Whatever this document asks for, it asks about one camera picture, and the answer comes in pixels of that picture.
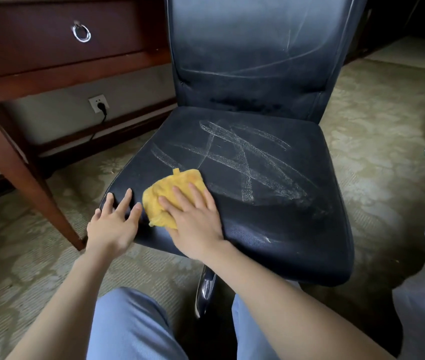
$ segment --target power outlet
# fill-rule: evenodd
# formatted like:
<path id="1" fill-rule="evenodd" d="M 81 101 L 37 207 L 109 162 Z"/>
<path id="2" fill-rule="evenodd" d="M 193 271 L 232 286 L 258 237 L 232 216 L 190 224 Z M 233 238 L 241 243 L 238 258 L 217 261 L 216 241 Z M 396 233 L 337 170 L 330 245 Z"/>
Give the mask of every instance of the power outlet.
<path id="1" fill-rule="evenodd" d="M 97 114 L 98 112 L 101 112 L 101 110 L 97 107 L 97 104 L 99 102 L 102 102 L 103 104 L 105 104 L 106 109 L 109 109 L 109 104 L 107 103 L 106 98 L 104 97 L 104 95 L 99 95 L 96 97 L 91 97 L 89 98 L 89 103 L 91 104 L 92 109 L 94 110 L 94 112 Z"/>

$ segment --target black leather chair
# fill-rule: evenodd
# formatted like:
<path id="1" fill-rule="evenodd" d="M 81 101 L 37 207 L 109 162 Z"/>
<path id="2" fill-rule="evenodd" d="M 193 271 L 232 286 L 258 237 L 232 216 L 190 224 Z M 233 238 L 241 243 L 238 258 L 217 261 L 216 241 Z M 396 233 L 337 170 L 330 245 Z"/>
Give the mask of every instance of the black leather chair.
<path id="1" fill-rule="evenodd" d="M 179 107 L 108 192 L 141 200 L 197 168 L 242 252 L 287 279 L 344 283 L 353 241 L 318 122 L 366 0 L 165 1 Z M 143 219 L 137 243 L 181 255 Z M 206 269 L 198 315 L 214 281 Z"/>

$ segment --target chair backrest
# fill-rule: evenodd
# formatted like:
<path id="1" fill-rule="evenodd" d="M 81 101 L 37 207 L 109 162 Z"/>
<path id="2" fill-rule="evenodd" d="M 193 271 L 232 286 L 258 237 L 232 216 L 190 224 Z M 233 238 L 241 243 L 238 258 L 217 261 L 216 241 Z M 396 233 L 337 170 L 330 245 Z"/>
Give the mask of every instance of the chair backrest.
<path id="1" fill-rule="evenodd" d="M 166 0 L 180 106 L 319 122 L 366 0 Z"/>

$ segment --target drawer pull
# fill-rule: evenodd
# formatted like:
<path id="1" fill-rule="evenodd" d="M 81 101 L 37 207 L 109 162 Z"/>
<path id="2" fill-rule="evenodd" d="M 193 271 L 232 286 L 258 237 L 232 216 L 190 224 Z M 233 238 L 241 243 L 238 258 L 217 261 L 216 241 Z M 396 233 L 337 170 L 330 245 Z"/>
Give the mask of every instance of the drawer pull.
<path id="1" fill-rule="evenodd" d="M 85 38 L 81 38 L 80 36 L 77 36 L 77 32 L 76 32 L 76 30 L 78 29 L 78 28 L 82 28 L 82 29 L 84 29 L 85 31 L 86 31 L 86 37 Z M 71 30 L 72 30 L 72 33 L 74 34 L 74 36 L 76 37 L 76 39 L 78 40 L 78 41 L 80 41 L 80 42 L 88 42 L 89 40 L 91 40 L 91 33 L 90 33 L 90 31 L 89 31 L 89 29 L 88 28 L 86 28 L 86 26 L 85 25 L 82 25 L 80 22 L 78 22 L 78 21 L 74 21 L 74 26 L 72 26 L 71 27 Z"/>

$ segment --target finger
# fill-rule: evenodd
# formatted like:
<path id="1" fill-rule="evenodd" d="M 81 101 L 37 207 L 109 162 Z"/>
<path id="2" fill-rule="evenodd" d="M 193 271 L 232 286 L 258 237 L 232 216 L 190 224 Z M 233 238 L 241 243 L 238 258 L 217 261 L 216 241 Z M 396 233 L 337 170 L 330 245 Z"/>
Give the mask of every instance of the finger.
<path id="1" fill-rule="evenodd" d="M 102 207 L 102 213 L 106 215 L 113 213 L 113 204 L 114 204 L 114 195 L 109 192 L 106 196 L 106 203 Z"/>
<path id="2" fill-rule="evenodd" d="M 173 239 L 173 242 L 179 237 L 179 231 L 177 231 L 176 229 L 172 229 L 172 228 L 170 229 L 166 227 L 166 231 L 169 233 L 169 235 Z"/>
<path id="3" fill-rule="evenodd" d="M 179 202 L 180 207 L 183 209 L 184 212 L 191 211 L 194 208 L 191 201 L 187 199 L 187 197 L 184 195 L 184 193 L 181 192 L 179 187 L 174 186 L 173 192 L 174 196 L 176 196 L 176 199 Z"/>
<path id="4" fill-rule="evenodd" d="M 206 204 L 204 203 L 204 198 L 202 197 L 201 192 L 197 189 L 197 187 L 189 183 L 189 189 L 191 190 L 192 198 L 194 199 L 194 205 L 196 208 L 205 208 Z"/>
<path id="5" fill-rule="evenodd" d="M 100 217 L 101 217 L 101 209 L 96 208 L 96 210 L 94 212 L 94 216 L 92 216 L 92 218 L 91 218 L 91 222 L 96 222 L 97 220 L 99 220 Z"/>
<path id="6" fill-rule="evenodd" d="M 116 208 L 116 212 L 121 218 L 124 217 L 127 207 L 129 207 L 129 204 L 131 203 L 131 198 L 132 198 L 132 189 L 128 188 L 127 191 L 125 192 L 124 198 L 122 199 L 122 201 L 119 203 L 119 205 Z"/>
<path id="7" fill-rule="evenodd" d="M 138 202 L 132 208 L 129 217 L 127 218 L 127 222 L 133 222 L 135 225 L 139 225 L 139 218 L 141 217 L 141 213 L 142 205 L 141 202 Z"/>
<path id="8" fill-rule="evenodd" d="M 204 194 L 204 198 L 206 199 L 206 205 L 209 208 L 209 210 L 217 212 L 216 202 L 214 202 L 214 198 L 212 198 L 212 194 L 208 191 L 207 188 L 203 190 L 202 193 Z"/>
<path id="9" fill-rule="evenodd" d="M 174 219 L 181 214 L 181 210 L 174 207 L 174 205 L 164 196 L 159 197 L 159 204 L 164 210 L 169 212 Z"/>

